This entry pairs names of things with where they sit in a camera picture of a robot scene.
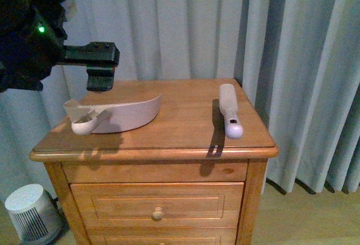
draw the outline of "drawer front panel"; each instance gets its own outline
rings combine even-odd
[[[184,161],[156,164],[64,162],[69,183],[243,182],[246,162]]]
[[[237,226],[243,183],[72,184],[86,227]]]
[[[236,228],[88,229],[96,245],[234,245]]]

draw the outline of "drawer knob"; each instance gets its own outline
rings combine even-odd
[[[161,221],[164,217],[164,213],[163,213],[163,208],[161,207],[156,207],[155,211],[152,213],[152,218],[155,221]]]

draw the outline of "white space heater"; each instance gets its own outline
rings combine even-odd
[[[48,244],[60,232],[59,215],[49,194],[39,184],[14,191],[6,199],[5,208],[23,244]]]

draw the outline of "gray curtain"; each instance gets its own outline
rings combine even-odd
[[[76,0],[66,44],[115,42],[116,80],[236,78],[279,146],[267,177],[291,192],[360,182],[360,0]],[[55,66],[43,92],[0,94],[0,199],[39,183],[28,154],[86,94],[85,68]]]

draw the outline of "wooden nightstand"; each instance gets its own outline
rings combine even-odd
[[[236,87],[241,139],[225,137],[219,86]],[[234,79],[121,81],[83,104],[162,94],[149,124],[75,135],[69,119],[32,151],[44,162],[78,244],[250,244],[268,158],[277,147]]]

